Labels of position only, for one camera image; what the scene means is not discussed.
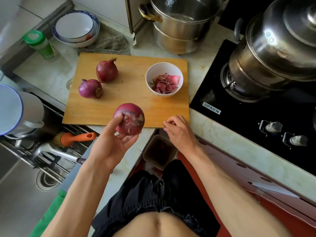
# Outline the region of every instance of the green bottle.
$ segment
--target green bottle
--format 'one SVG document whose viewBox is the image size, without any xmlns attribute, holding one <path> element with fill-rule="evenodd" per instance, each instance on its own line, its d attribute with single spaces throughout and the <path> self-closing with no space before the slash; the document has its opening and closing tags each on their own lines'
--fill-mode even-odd
<svg viewBox="0 0 316 237">
<path fill-rule="evenodd" d="M 39 30 L 31 30 L 23 36 L 23 40 L 46 59 L 55 57 L 53 47 Z"/>
</svg>

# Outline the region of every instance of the stomach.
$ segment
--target stomach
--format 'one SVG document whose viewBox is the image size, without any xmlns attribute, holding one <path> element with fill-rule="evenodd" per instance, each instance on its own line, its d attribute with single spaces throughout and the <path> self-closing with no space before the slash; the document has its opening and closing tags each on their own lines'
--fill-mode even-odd
<svg viewBox="0 0 316 237">
<path fill-rule="evenodd" d="M 147 212 L 137 215 L 113 237 L 197 237 L 178 217 L 165 212 Z"/>
</svg>

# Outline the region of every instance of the kitchen countertop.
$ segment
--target kitchen countertop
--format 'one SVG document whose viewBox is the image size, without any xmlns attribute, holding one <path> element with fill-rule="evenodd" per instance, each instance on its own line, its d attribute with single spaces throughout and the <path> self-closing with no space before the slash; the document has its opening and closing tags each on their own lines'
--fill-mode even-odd
<svg viewBox="0 0 316 237">
<path fill-rule="evenodd" d="M 131 54 L 187 59 L 189 100 L 191 101 L 211 66 L 223 40 L 228 39 L 233 41 L 233 31 L 218 25 L 217 22 L 218 18 L 216 18 L 212 24 L 203 47 L 197 52 L 181 56 L 170 54 L 156 46 L 151 31 L 146 30 L 142 38 L 137 40 L 137 47 L 134 49 L 130 46 Z M 58 101 L 66 104 L 68 99 L 66 82 L 74 75 L 78 58 L 77 50 L 64 46 L 56 39 L 51 39 L 50 41 L 54 47 L 60 51 L 61 57 L 59 59 L 54 62 L 47 62 L 39 54 L 34 53 L 29 59 L 22 63 L 14 73 Z M 192 109 L 190 109 L 190 122 L 193 132 L 196 135 L 207 140 L 218 149 L 235 157 L 258 172 L 269 176 L 289 190 L 293 190 L 306 199 L 316 202 L 315 176 Z M 102 129 L 102 127 L 97 126 L 90 127 L 97 132 L 100 132 Z M 115 181 L 116 185 L 111 190 L 106 188 L 105 192 L 111 191 L 112 195 L 119 189 L 153 132 L 154 129 L 152 128 L 143 129 L 136 144 L 125 154 L 122 162 L 117 167 L 120 177 L 116 178 L 117 181 L 114 175 L 110 177 L 109 182 Z M 109 196 L 110 195 L 106 197 L 105 195 L 103 196 L 104 198 L 101 200 L 98 211 L 103 207 L 102 205 L 107 203 Z"/>
</svg>

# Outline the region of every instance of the stacked bowl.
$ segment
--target stacked bowl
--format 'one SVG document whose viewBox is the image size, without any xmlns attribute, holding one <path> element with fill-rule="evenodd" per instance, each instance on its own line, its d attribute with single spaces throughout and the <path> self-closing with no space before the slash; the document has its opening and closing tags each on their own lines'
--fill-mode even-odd
<svg viewBox="0 0 316 237">
<path fill-rule="evenodd" d="M 99 35 L 100 22 L 87 11 L 73 11 L 60 17 L 52 28 L 60 42 L 74 48 L 93 44 Z"/>
</svg>

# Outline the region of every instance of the opaicn label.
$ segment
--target opaicn label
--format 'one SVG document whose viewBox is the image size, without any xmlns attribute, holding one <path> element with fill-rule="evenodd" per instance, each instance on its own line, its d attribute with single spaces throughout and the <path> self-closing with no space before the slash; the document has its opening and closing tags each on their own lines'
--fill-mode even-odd
<svg viewBox="0 0 316 237">
<path fill-rule="evenodd" d="M 207 109 L 215 112 L 216 114 L 220 114 L 222 111 L 219 109 L 216 109 L 214 106 L 207 104 L 206 102 L 203 103 L 203 106 L 206 107 Z"/>
</svg>

